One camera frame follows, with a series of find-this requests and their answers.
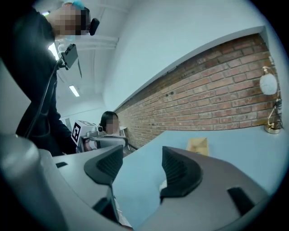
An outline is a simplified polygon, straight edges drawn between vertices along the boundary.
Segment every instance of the gold lamp base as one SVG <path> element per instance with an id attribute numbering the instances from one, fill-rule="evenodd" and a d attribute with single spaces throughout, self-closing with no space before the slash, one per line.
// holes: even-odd
<path id="1" fill-rule="evenodd" d="M 278 134 L 281 130 L 279 123 L 273 123 L 273 125 L 264 125 L 264 130 L 270 134 Z"/>

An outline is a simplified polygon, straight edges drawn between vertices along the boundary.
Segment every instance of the black jacket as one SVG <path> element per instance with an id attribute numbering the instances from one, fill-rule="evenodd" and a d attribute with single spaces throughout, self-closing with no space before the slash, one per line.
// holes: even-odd
<path id="1" fill-rule="evenodd" d="M 45 86 L 56 60 L 48 47 L 55 37 L 46 18 L 31 9 L 16 21 L 6 36 L 2 59 L 12 77 L 31 100 L 17 129 L 23 136 L 39 107 Z M 61 122 L 56 109 L 56 72 L 53 74 L 41 114 L 29 137 L 38 148 L 50 151 L 52 156 L 75 153 L 71 132 Z"/>

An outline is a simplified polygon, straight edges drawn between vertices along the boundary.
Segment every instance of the white wall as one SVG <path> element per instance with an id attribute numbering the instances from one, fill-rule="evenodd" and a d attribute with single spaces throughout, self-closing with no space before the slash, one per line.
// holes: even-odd
<path id="1" fill-rule="evenodd" d="M 102 96 L 60 98 L 56 107 L 61 115 L 61 120 L 70 119 L 71 126 L 75 120 L 84 120 L 99 124 L 102 114 L 107 111 Z"/>
<path id="2" fill-rule="evenodd" d="M 188 58 L 263 28 L 263 17 L 246 0 L 139 1 L 107 72 L 104 102 L 114 110 Z"/>

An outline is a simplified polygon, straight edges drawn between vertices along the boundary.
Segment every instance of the paper bag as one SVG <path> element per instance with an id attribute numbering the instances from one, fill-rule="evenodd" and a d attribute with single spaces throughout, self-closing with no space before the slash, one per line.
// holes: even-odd
<path id="1" fill-rule="evenodd" d="M 191 138 L 186 147 L 187 151 L 196 152 L 204 156 L 209 156 L 208 139 L 203 138 Z"/>

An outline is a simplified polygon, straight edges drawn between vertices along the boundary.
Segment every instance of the man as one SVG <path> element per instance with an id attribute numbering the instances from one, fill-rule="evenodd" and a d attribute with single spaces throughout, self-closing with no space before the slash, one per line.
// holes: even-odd
<path id="1" fill-rule="evenodd" d="M 27 132 L 44 94 L 48 79 L 56 60 L 48 47 L 59 38 L 85 34 L 90 28 L 89 10 L 80 2 L 66 3 L 45 18 L 31 8 L 17 19 L 8 31 L 2 59 L 20 86 L 31 100 L 16 133 Z M 46 93 L 41 113 L 29 139 L 38 148 L 50 151 L 52 156 L 75 153 L 76 145 L 70 138 L 71 132 L 59 120 L 56 110 L 57 76 L 54 72 Z"/>

